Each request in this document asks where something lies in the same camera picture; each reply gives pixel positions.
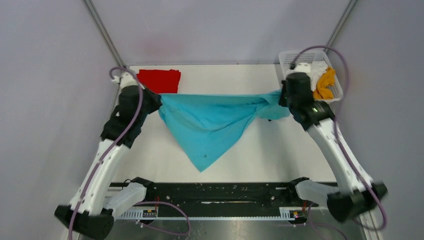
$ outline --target gray floor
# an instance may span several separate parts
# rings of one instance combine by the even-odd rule
[[[313,210],[316,223],[331,224],[344,232],[349,240],[364,240],[364,231],[353,222],[339,224],[327,210]],[[106,240],[319,240],[310,226],[281,227],[282,221],[192,221],[192,231],[188,236],[172,236],[147,228],[140,228],[134,221],[116,221]],[[155,221],[153,226],[169,231],[185,232],[185,221]],[[328,240],[344,240],[335,230],[323,227],[317,229]]]

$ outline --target red cloth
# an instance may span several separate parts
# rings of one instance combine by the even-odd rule
[[[137,78],[155,94],[176,94],[181,72],[178,70],[146,70],[141,69]]]

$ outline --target white plastic basket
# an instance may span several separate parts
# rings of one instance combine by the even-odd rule
[[[282,75],[284,79],[286,79],[287,71],[289,70],[290,63],[295,59],[298,55],[299,50],[293,51],[282,51],[278,54],[279,64],[281,66]],[[325,61],[325,63],[329,67],[333,67],[330,63],[329,57],[322,50],[309,50],[304,52],[299,58],[296,60],[297,63],[312,63],[312,61]],[[319,101],[324,101],[327,103],[340,101],[343,98],[343,90],[340,86],[339,80],[337,79],[337,73],[334,77],[335,83],[334,86],[329,86],[328,89],[331,90],[334,98],[333,99],[317,99]]]

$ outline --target gray wall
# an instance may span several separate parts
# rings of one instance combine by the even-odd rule
[[[343,135],[389,191],[385,240],[423,238],[423,9],[417,0],[359,1],[335,44],[352,77]],[[335,54],[330,60],[341,70]]]
[[[58,240],[90,166],[115,65],[82,1],[0,2],[0,239]]]
[[[349,0],[93,0],[127,65],[278,63],[325,44]]]

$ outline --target wrinkled fabric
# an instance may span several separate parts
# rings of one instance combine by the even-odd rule
[[[204,171],[230,149],[256,118],[287,117],[281,91],[258,95],[162,94],[159,115],[194,166]]]

